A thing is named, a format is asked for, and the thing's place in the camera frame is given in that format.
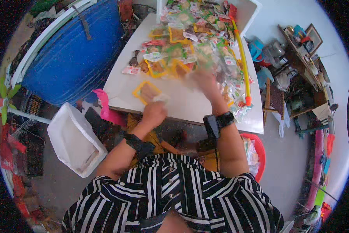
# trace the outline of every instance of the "red plastic tub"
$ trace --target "red plastic tub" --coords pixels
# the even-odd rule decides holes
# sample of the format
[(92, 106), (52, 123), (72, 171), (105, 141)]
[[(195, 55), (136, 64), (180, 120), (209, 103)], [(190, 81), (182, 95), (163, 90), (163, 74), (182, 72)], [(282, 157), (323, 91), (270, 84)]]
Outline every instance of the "red plastic tub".
[(265, 148), (264, 145), (261, 142), (261, 139), (255, 135), (255, 134), (250, 134), (250, 133), (241, 133), (242, 137), (249, 138), (251, 140), (255, 140), (255, 150), (257, 155), (259, 155), (259, 171), (257, 172), (256, 175), (256, 181), (260, 182), (262, 175), (264, 174), (265, 170)]

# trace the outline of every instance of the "picture frame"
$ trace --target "picture frame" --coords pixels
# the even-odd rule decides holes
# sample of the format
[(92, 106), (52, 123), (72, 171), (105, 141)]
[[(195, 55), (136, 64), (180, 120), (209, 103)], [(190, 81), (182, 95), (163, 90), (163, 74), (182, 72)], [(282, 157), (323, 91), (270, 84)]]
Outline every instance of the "picture frame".
[(319, 46), (322, 44), (323, 40), (321, 36), (318, 34), (316, 28), (313, 26), (313, 24), (309, 25), (305, 32), (307, 36), (309, 36), (313, 41), (314, 49), (312, 49), (312, 51), (310, 51), (309, 53), (310, 56), (313, 56), (316, 53)]

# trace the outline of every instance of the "striped shirt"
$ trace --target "striped shirt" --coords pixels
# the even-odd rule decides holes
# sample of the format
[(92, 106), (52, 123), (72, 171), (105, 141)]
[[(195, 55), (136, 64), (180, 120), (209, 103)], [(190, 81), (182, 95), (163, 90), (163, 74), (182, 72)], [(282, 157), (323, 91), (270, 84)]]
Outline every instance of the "striped shirt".
[(225, 178), (183, 155), (144, 158), (118, 181), (94, 178), (65, 213), (64, 232), (156, 232), (176, 210), (194, 232), (279, 232), (283, 217), (253, 175)]

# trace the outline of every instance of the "white plastic bag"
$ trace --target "white plastic bag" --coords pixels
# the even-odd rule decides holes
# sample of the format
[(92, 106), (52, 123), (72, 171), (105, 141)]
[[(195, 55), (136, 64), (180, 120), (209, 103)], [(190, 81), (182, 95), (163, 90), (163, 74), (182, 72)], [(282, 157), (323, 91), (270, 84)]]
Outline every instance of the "white plastic bag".
[(82, 178), (88, 177), (107, 155), (90, 123), (69, 103), (62, 105), (47, 132), (58, 159)]
[(279, 122), (279, 127), (278, 127), (279, 136), (283, 137), (284, 126), (286, 126), (287, 128), (290, 128), (290, 124), (291, 124), (291, 120), (290, 120), (289, 113), (287, 111), (286, 103), (284, 103), (283, 120), (281, 120), (281, 115), (279, 113), (272, 112), (272, 114), (274, 115), (274, 117)]

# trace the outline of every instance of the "white pipe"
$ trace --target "white pipe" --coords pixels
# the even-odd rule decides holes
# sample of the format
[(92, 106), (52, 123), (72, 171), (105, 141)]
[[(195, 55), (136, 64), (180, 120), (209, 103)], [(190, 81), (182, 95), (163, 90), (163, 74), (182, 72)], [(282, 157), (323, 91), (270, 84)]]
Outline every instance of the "white pipe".
[(16, 114), (16, 115), (19, 115), (19, 116), (23, 116), (23, 117), (26, 117), (26, 118), (29, 118), (29, 119), (37, 120), (37, 121), (45, 123), (45, 124), (50, 124), (50, 122), (51, 122), (50, 119), (46, 119), (46, 118), (39, 117), (39, 116), (32, 115), (32, 114), (27, 114), (25, 112), (19, 111), (17, 109), (12, 109), (10, 107), (7, 107), (7, 112), (13, 113), (13, 114)]

